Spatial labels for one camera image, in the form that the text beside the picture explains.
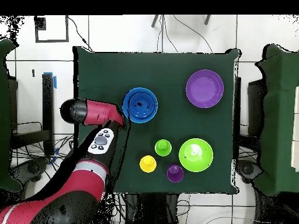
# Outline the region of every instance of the yellow cup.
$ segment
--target yellow cup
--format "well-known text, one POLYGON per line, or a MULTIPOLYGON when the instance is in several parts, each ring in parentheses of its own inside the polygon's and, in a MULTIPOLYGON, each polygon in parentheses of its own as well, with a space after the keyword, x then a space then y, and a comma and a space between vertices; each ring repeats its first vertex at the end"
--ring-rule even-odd
POLYGON ((141 170, 146 173, 150 173, 154 171, 157 166, 155 159, 150 155, 142 157, 139 164, 141 170))

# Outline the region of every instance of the blue bowl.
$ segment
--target blue bowl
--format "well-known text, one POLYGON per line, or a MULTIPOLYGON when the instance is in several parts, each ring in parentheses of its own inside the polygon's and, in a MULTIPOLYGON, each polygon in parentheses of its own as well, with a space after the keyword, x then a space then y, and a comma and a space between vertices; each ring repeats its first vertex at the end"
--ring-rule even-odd
POLYGON ((125 95, 122 109, 128 119, 130 118, 132 122, 141 124, 155 116, 158 110, 158 101, 150 90, 135 87, 125 95))

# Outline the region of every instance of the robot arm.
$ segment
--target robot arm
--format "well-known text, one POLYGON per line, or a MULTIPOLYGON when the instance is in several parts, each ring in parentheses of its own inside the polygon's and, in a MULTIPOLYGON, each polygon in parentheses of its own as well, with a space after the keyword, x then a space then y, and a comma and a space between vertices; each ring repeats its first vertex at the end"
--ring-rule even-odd
MULTIPOLYGON (((115 105, 81 99, 66 101, 61 116, 69 123, 107 122, 99 131, 92 131, 87 152, 54 195, 6 207, 0 212, 0 224, 88 224, 96 213, 123 118, 115 105)), ((73 161, 72 156, 63 162, 69 160, 73 161)))

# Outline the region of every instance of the black stand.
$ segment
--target black stand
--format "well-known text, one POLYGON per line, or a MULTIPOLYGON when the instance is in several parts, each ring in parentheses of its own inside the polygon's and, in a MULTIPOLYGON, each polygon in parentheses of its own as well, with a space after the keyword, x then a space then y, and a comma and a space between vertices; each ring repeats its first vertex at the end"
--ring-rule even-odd
MULTIPOLYGON (((153 21, 152 21, 152 27, 155 26, 155 24, 156 24, 156 22, 157 22, 157 19, 158 19, 158 16, 159 16, 159 15, 155 15, 155 17, 154 17, 154 19, 153 19, 153 21)), ((207 15, 207 18, 206 18, 206 20, 204 21, 204 24, 205 24, 205 25, 208 25, 208 21, 210 20, 210 17, 211 17, 211 15, 207 15)))
MULTIPOLYGON (((18 82, 9 80, 11 93, 11 130, 17 129, 16 119, 16 89, 18 82)), ((53 134, 53 78, 50 74, 43 75, 43 130, 27 133, 13 133, 11 136, 11 148, 18 149, 30 144, 44 142, 44 154, 50 156, 54 154, 54 134, 53 134)))

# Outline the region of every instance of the red stripe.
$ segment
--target red stripe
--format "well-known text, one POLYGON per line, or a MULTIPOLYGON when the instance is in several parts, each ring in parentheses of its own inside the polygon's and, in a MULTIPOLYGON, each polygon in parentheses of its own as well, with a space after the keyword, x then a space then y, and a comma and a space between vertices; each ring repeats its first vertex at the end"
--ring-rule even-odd
POLYGON ((96 173, 88 170, 73 171, 67 182, 53 196, 50 196, 43 201, 31 201, 19 204, 9 215, 6 224, 30 224, 32 219, 47 204, 71 191, 86 191, 92 194, 97 201, 100 201, 104 188, 104 181, 96 173))

